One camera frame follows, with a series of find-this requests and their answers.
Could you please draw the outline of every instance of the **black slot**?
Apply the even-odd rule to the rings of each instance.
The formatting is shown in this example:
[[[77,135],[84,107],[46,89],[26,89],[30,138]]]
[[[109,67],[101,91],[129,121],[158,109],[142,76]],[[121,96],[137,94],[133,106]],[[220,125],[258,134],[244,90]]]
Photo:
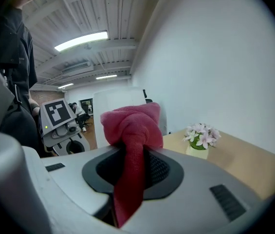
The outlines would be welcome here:
[[[210,191],[230,222],[246,212],[245,208],[224,185],[213,186]]]
[[[63,167],[65,167],[64,164],[57,163],[57,164],[54,164],[54,165],[46,166],[45,168],[48,172],[51,172],[51,171],[55,171],[55,170],[63,168]]]

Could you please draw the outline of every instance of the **white ceiling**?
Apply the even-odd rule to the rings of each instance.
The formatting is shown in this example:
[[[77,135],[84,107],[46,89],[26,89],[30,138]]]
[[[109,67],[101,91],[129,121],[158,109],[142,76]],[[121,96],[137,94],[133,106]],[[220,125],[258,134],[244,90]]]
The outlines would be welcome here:
[[[23,8],[34,42],[38,83],[60,86],[95,81],[106,73],[129,75],[138,42],[158,0],[34,0]],[[76,37],[107,30],[109,40],[61,53],[54,47]],[[94,71],[69,78],[65,67],[90,61]]]

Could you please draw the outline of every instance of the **dark shirt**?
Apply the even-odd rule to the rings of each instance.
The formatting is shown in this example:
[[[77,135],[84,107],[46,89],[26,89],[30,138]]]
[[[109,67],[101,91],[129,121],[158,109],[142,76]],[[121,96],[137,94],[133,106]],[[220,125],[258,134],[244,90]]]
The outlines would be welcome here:
[[[12,81],[19,88],[22,102],[18,110],[4,117],[0,132],[37,150],[37,128],[29,104],[29,89],[37,82],[33,41],[24,27],[21,10],[16,8],[0,14],[0,69],[12,69]]]

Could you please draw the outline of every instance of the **person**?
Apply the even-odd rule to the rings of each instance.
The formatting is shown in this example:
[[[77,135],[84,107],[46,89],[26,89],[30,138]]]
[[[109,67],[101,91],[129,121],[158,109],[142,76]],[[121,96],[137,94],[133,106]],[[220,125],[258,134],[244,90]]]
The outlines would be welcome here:
[[[77,115],[77,121],[79,123],[79,127],[85,132],[86,128],[85,128],[83,122],[88,120],[89,117],[84,112],[84,110],[80,106],[77,105],[76,102],[73,103],[73,108],[75,109],[75,115]]]
[[[7,1],[0,11],[0,72],[15,99],[6,112],[0,132],[43,154],[34,120],[39,113],[39,105],[29,92],[37,82],[33,40],[22,21],[22,7],[31,0]]]

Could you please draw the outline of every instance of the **flower pot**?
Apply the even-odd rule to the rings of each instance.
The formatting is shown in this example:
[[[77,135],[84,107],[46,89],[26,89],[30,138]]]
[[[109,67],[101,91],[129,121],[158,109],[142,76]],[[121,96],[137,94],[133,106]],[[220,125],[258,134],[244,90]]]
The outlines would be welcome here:
[[[207,156],[209,155],[209,149],[197,150],[197,149],[192,148],[190,145],[188,145],[188,147],[186,149],[186,154],[191,155],[193,157],[207,159]]]

